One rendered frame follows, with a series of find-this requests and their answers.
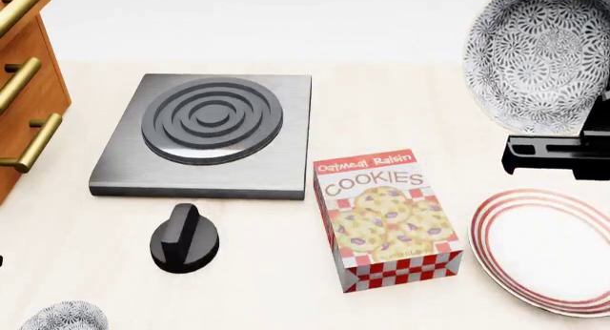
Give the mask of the black stove knob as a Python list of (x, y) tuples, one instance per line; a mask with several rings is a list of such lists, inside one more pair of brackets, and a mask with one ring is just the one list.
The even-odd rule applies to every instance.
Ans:
[(187, 274), (210, 263), (219, 244), (214, 224), (200, 215), (193, 204), (179, 203), (169, 219), (153, 232), (150, 252), (153, 262), (164, 272)]

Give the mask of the black white floral patterned bowl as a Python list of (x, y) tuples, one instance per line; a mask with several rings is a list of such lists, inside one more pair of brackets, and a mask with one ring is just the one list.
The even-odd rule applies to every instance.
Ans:
[(71, 300), (40, 310), (19, 330), (110, 330), (110, 327), (98, 306), (83, 300)]
[(575, 134), (610, 81), (610, 0), (491, 0), (469, 30), (463, 71), (499, 126)]

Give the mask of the grey square stove base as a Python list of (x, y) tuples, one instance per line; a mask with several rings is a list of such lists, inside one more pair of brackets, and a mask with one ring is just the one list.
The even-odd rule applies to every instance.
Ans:
[[(167, 160), (146, 145), (141, 123), (166, 90), (206, 77), (237, 77), (269, 89), (283, 125), (265, 148), (239, 160), (194, 166)], [(96, 196), (216, 197), (300, 200), (305, 196), (312, 78), (306, 74), (146, 74), (94, 166)]]

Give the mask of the dark round coil burner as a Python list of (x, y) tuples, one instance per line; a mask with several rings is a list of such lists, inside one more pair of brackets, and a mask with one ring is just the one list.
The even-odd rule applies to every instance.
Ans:
[(206, 77), (156, 97), (144, 112), (141, 133), (149, 149), (167, 160), (212, 166), (259, 152), (282, 125), (282, 106), (266, 87)]

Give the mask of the oatmeal raisin cookies box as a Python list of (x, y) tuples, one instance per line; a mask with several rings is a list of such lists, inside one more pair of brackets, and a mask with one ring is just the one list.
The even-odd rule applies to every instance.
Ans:
[(314, 163), (343, 292), (458, 274), (463, 246), (409, 149)]

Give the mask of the white plate with red rings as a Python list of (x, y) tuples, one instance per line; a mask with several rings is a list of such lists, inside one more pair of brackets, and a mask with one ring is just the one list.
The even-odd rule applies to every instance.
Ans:
[(500, 192), (473, 214), (468, 239), (499, 286), (540, 309), (610, 317), (610, 214), (541, 189)]

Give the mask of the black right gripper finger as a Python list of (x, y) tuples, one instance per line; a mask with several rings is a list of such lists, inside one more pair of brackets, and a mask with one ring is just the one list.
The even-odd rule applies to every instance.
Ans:
[(574, 152), (579, 145), (577, 137), (510, 134), (501, 163), (509, 175), (515, 169), (573, 170)]

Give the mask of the wooden drawer cabinet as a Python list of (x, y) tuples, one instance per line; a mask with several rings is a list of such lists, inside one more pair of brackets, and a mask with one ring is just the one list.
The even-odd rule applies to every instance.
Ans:
[[(41, 68), (9, 108), (0, 115), (0, 157), (18, 157), (39, 129), (30, 120), (46, 119), (51, 113), (63, 114), (71, 98), (57, 63), (40, 11), (50, 0), (39, 2), (0, 38), (0, 89), (12, 77), (6, 64), (21, 64), (30, 57)], [(0, 204), (4, 203), (21, 177), (12, 167), (0, 166)]]

